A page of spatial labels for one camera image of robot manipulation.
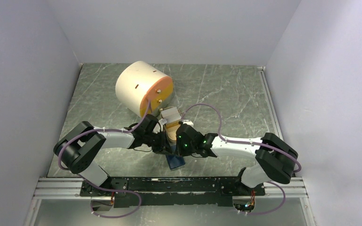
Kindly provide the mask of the blue leather card holder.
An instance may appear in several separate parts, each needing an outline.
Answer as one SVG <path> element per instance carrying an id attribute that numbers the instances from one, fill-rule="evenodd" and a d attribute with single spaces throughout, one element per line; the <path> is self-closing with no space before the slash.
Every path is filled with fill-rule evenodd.
<path id="1" fill-rule="evenodd" d="M 185 165 L 185 160 L 183 157 L 176 155 L 166 155 L 165 157 L 170 170 L 175 170 Z"/>

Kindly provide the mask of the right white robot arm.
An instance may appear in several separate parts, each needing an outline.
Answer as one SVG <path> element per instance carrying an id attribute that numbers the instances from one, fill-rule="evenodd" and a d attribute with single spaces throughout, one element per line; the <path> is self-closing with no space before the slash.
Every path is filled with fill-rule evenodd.
<path id="1" fill-rule="evenodd" d="M 295 167 L 298 166 L 298 153 L 273 133 L 263 137 L 236 138 L 223 137 L 217 133 L 202 133 L 183 123 L 175 132 L 176 154 L 179 156 L 221 157 L 233 156 L 255 160 L 255 165 L 242 169 L 235 188 L 246 195 L 257 185 L 274 181 L 289 184 Z"/>

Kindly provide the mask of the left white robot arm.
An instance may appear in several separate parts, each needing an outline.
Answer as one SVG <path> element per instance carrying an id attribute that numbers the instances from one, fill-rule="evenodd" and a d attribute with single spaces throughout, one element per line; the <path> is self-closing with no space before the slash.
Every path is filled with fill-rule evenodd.
<path id="1" fill-rule="evenodd" d="M 110 193 L 111 177 L 94 161 L 101 149 L 136 149 L 142 145 L 157 154 L 171 155 L 164 126 L 155 116 L 147 114 L 138 123 L 122 129 L 104 129 L 82 121 L 66 134 L 53 148 L 58 165 L 93 184 L 101 196 Z"/>

